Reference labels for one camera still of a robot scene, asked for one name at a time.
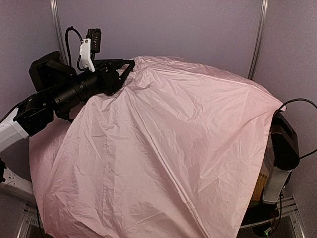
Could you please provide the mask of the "pink umbrella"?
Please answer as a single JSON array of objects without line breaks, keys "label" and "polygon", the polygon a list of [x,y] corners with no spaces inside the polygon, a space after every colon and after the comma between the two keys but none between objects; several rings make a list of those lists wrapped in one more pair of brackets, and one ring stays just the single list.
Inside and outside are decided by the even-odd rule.
[{"label": "pink umbrella", "polygon": [[234,238],[281,102],[211,66],[139,56],[114,96],[30,139],[30,172],[55,238]]}]

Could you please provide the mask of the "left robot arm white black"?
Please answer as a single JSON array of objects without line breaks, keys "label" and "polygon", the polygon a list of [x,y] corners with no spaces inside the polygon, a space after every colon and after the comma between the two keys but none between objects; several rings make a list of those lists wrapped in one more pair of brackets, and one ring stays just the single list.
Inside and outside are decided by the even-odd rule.
[{"label": "left robot arm white black", "polygon": [[59,51],[34,61],[29,69],[36,93],[14,106],[0,121],[0,149],[32,137],[57,116],[71,121],[78,104],[103,93],[112,96],[123,86],[135,62],[132,59],[95,59],[95,70],[80,74],[62,63]]}]

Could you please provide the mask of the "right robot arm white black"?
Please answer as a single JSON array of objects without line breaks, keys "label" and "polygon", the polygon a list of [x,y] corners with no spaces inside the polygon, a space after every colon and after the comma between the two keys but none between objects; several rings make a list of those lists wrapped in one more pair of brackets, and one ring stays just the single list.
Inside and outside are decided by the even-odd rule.
[{"label": "right robot arm white black", "polygon": [[292,173],[303,158],[317,152],[313,151],[299,155],[298,137],[295,130],[282,115],[286,106],[293,102],[307,102],[314,108],[317,105],[309,99],[295,98],[283,103],[272,117],[269,140],[267,147],[272,150],[273,163],[269,173],[268,182],[262,193],[262,202],[265,204],[275,204],[278,202],[280,194]]}]

